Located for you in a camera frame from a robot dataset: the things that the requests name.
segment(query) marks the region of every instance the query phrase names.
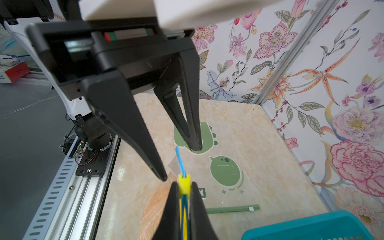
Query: floral wallpaper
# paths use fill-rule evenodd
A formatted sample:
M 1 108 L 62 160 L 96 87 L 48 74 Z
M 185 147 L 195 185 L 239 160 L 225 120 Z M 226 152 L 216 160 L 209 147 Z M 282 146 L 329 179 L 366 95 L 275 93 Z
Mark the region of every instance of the floral wallpaper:
M 384 239 L 383 4 L 341 0 L 262 105 L 328 209 L 350 211 L 376 239 Z
M 252 103 L 319 5 L 197 28 L 200 98 Z M 341 0 L 262 105 L 330 211 L 384 239 L 384 1 Z

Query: black metal plate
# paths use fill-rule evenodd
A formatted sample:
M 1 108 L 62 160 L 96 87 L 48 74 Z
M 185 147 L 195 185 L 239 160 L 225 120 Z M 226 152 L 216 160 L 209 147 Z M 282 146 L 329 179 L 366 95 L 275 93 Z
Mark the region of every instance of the black metal plate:
M 111 151 L 112 145 L 105 150 L 104 152 L 99 152 L 97 154 L 96 158 L 92 159 L 90 163 L 87 165 L 79 165 L 76 170 L 76 176 L 90 176 L 90 175 L 103 175 L 105 171 L 105 167 L 107 165 L 109 152 Z M 87 158 L 91 158 L 93 156 L 93 152 L 91 152 L 89 149 L 86 149 L 84 152 L 84 155 Z M 86 164 L 89 162 L 84 156 L 80 160 L 80 164 Z

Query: yellow plastic clip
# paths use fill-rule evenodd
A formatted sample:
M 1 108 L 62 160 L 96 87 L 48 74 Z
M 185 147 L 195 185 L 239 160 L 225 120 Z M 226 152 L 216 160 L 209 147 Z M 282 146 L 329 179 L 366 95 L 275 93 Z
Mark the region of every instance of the yellow plastic clip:
M 191 175 L 187 174 L 187 178 L 183 178 L 183 175 L 179 174 L 179 193 L 181 195 L 191 195 Z

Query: cardboard box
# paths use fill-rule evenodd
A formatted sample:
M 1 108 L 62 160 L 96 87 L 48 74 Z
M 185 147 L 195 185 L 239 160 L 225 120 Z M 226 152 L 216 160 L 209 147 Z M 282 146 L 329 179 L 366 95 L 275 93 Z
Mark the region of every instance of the cardboard box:
M 29 68 L 25 62 L 15 66 L 0 66 L 0 83 L 13 83 L 27 73 Z

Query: gray floor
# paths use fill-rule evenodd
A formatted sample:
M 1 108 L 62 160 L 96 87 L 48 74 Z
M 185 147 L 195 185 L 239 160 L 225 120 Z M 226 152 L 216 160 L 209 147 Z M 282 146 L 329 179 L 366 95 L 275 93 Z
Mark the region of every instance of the gray floor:
M 49 86 L 0 83 L 1 239 L 23 238 L 63 161 L 65 113 Z

